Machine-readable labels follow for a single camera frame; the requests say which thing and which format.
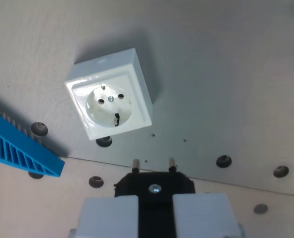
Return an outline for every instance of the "blue plastic part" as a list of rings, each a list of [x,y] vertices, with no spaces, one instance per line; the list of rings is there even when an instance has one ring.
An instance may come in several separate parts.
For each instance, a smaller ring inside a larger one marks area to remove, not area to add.
[[[65,162],[0,116],[0,162],[59,177]]]

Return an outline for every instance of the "mounting hole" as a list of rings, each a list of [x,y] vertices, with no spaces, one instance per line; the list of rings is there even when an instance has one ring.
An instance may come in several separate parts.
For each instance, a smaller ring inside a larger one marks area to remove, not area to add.
[[[290,172],[289,168],[287,166],[278,166],[276,169],[274,169],[273,175],[277,178],[283,178]]]
[[[44,175],[41,174],[36,174],[33,172],[29,172],[30,177],[34,178],[34,179],[42,179]]]
[[[222,155],[217,158],[217,166],[220,168],[227,168],[232,164],[232,159],[228,155]]]
[[[113,140],[110,136],[106,136],[96,140],[96,144],[100,147],[108,147],[113,143]]]
[[[95,188],[99,188],[102,187],[104,185],[104,181],[101,177],[99,176],[93,176],[88,180],[88,184],[91,187],[95,187]]]
[[[258,215],[261,215],[261,214],[264,214],[268,211],[268,206],[266,204],[258,204],[254,207],[254,213],[255,214],[258,214]]]
[[[36,136],[45,136],[49,130],[47,126],[42,122],[34,122],[31,125],[31,132]]]

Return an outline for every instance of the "screw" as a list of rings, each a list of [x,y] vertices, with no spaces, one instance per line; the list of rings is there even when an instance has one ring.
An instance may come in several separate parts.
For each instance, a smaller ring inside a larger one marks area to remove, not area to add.
[[[114,101],[114,97],[113,97],[113,96],[109,96],[109,97],[107,98],[107,100],[108,100],[109,102],[113,102],[113,101]]]
[[[152,184],[148,188],[151,193],[159,193],[161,191],[161,186],[158,184]]]

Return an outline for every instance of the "metal plate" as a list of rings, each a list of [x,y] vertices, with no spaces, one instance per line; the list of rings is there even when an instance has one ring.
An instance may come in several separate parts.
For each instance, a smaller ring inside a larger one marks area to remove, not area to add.
[[[75,62],[131,47],[153,125],[101,148],[64,81]],[[62,156],[152,170],[173,157],[193,177],[294,194],[294,0],[0,1],[0,107],[45,123]]]
[[[114,184],[129,168],[84,160],[65,160],[61,178],[32,179],[27,171],[0,164],[0,238],[68,238],[77,228],[86,198],[114,196]],[[88,180],[100,176],[104,186]],[[248,238],[294,238],[294,196],[194,180],[197,193],[226,193]],[[264,203],[265,214],[254,207]]]

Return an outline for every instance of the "white power outlet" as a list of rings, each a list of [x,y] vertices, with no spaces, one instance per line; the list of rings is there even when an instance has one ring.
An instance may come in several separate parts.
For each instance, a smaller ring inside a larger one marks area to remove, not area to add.
[[[90,140],[151,125],[152,103],[134,48],[75,64],[65,85]]]

